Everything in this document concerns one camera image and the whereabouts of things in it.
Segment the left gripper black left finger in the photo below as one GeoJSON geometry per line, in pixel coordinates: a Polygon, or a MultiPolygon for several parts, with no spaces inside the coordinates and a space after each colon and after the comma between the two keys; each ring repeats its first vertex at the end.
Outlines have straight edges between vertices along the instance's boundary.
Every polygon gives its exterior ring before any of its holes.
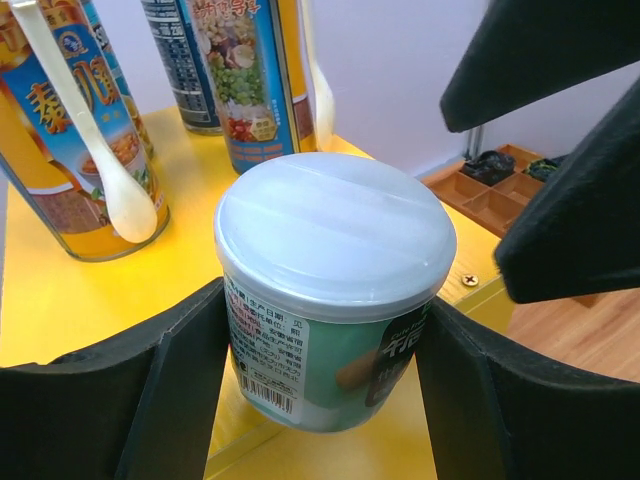
{"type": "Polygon", "coordinates": [[[1,371],[5,479],[200,479],[229,344],[223,282],[46,365],[1,371]]]}

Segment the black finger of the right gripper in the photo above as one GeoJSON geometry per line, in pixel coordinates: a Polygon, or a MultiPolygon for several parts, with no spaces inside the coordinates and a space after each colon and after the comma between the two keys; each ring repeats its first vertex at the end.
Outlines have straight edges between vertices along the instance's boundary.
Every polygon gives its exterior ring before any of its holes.
{"type": "Polygon", "coordinates": [[[636,1],[493,1],[440,110],[467,131],[638,60],[636,1]]]}
{"type": "Polygon", "coordinates": [[[495,251],[518,304],[639,285],[639,86],[534,196],[495,251]]]}

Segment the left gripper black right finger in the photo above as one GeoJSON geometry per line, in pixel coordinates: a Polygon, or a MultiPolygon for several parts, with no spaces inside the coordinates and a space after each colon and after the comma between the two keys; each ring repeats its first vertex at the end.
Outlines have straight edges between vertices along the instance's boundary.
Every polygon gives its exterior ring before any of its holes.
{"type": "Polygon", "coordinates": [[[439,298],[416,362],[438,478],[638,478],[637,383],[541,355],[439,298]]]}

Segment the white-lid can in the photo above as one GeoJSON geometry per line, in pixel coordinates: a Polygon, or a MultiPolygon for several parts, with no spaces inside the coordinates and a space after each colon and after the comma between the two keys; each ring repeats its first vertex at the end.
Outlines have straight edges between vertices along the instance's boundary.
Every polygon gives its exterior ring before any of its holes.
{"type": "Polygon", "coordinates": [[[457,250],[423,183],[337,153],[245,172],[222,196],[214,233],[242,394],[315,433],[354,428],[382,407],[457,250]]]}

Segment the purple-label can with spoon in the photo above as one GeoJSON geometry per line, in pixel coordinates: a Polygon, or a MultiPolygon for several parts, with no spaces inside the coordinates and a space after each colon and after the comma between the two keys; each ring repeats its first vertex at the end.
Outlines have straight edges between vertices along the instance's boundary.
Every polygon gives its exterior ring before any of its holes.
{"type": "Polygon", "coordinates": [[[326,151],[335,102],[315,55],[308,1],[190,1],[234,170],[326,151]]]}

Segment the blue porridge can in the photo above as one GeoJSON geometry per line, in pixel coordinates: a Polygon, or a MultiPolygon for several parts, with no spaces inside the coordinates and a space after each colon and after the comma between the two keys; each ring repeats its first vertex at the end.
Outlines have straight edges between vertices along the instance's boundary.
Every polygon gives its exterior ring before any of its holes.
{"type": "Polygon", "coordinates": [[[38,7],[100,133],[153,202],[155,229],[130,242],[112,225],[99,171],[8,2],[1,4],[1,167],[70,256],[127,255],[166,227],[165,195],[82,4],[41,1],[38,7]]]}

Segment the blue Progresso soup can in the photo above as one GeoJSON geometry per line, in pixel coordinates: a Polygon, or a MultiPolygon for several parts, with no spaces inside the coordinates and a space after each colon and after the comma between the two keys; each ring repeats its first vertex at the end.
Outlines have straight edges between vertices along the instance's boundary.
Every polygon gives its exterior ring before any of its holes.
{"type": "Polygon", "coordinates": [[[90,0],[81,1],[82,8],[93,30],[94,37],[100,46],[102,54],[109,66],[113,79],[116,82],[119,93],[124,100],[129,116],[134,124],[137,134],[144,145],[146,155],[149,159],[154,156],[154,146],[150,140],[148,131],[142,121],[137,105],[132,97],[131,91],[122,72],[119,61],[115,55],[109,37],[101,21],[95,4],[90,0]]]}
{"type": "Polygon", "coordinates": [[[171,90],[185,127],[202,135],[220,135],[213,85],[201,52],[188,1],[142,3],[171,90]]]}

